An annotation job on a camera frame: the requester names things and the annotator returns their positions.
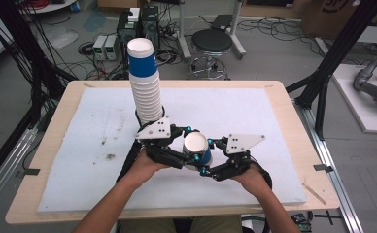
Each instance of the person's arm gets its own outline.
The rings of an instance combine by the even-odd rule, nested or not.
[[[133,192],[156,171],[166,167],[153,162],[147,157],[146,150],[142,149],[130,170],[80,221],[73,232],[110,232]]]
[[[273,233],[300,233],[283,205],[267,185],[256,166],[251,166],[244,174],[233,177],[234,180],[256,197],[263,207],[270,229]]]

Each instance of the floor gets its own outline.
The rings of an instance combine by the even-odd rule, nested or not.
[[[56,24],[67,18],[67,21]],[[92,66],[85,61],[84,56],[77,53],[78,46],[84,42],[93,41],[99,33],[115,32],[117,25],[115,14],[100,14],[92,4],[80,13],[75,14],[63,10],[41,15],[38,19],[51,29],[63,27],[78,33],[77,41],[58,52],[65,63],[69,64],[68,68],[64,65],[61,67],[72,70],[81,79],[92,70]],[[187,25],[193,25],[199,20],[202,19],[196,16],[188,18]],[[237,31],[237,36],[247,55],[239,60],[236,52],[231,51],[222,57],[232,80],[279,80],[287,86],[312,74],[322,62],[323,57],[319,53],[319,48],[307,39],[282,34],[275,35],[278,38],[275,39],[270,31],[264,29],[261,31],[245,24],[256,25],[245,22],[241,26],[243,29],[239,28]],[[196,23],[192,28],[205,27],[207,27],[205,23]],[[367,64],[371,58],[377,58],[377,53],[371,53],[364,46],[355,45],[344,62]],[[110,69],[117,64],[111,62],[105,64],[105,67]],[[188,72],[189,66],[184,62],[159,67],[160,78],[163,80],[185,80]],[[291,93],[291,97],[296,97],[299,93],[300,90],[295,91]],[[0,55],[0,148],[29,107],[30,86],[14,61],[4,52]],[[313,104],[313,111],[316,111],[316,102]],[[329,84],[324,128],[328,149],[360,219],[363,231],[377,232],[377,134],[361,131],[334,82]],[[41,133],[37,138],[33,145],[39,141]],[[32,155],[33,153],[27,156],[26,164],[29,163]],[[0,192],[0,232],[69,232],[76,225],[76,222],[39,225],[6,223],[4,216],[20,182],[21,178],[12,176]],[[326,215],[326,211],[318,211],[314,214]],[[338,210],[331,210],[330,214],[340,216]],[[347,232],[344,222],[339,218],[333,218],[330,221],[328,218],[315,216],[311,223],[313,232]],[[259,232],[262,224],[255,221],[254,229]]]

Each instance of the black stool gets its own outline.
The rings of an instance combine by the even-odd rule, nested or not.
[[[194,50],[205,56],[195,58],[191,62],[189,76],[195,75],[208,80],[224,76],[225,80],[229,80],[224,64],[215,56],[220,56],[230,51],[232,45],[230,36],[220,30],[201,30],[192,35],[191,45]]]

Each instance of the wooden table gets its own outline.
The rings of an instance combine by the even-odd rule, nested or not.
[[[71,118],[77,110],[83,91],[89,87],[128,87],[129,81],[74,81],[70,82],[51,120],[43,141],[30,168],[41,169],[38,176],[25,176],[6,215],[10,224],[60,222],[82,219],[86,212],[37,213],[55,155],[62,144]],[[309,137],[282,83],[276,81],[161,81],[161,86],[172,88],[264,88],[282,131],[291,160],[307,197],[302,205],[286,206],[287,211],[337,209],[339,200],[324,171],[315,171],[321,164]],[[160,210],[127,210],[120,218],[215,216],[262,213],[262,208],[232,206],[218,208],[181,208]]]

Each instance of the human hand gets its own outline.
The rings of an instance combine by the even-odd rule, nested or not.
[[[121,180],[125,180],[138,188],[148,181],[156,171],[164,168],[168,168],[168,166],[152,161],[147,157],[146,149],[142,148],[130,170]]]
[[[264,195],[271,192],[270,187],[256,165],[250,165],[250,168],[245,173],[232,179],[242,184],[244,189],[257,199],[263,198]]]

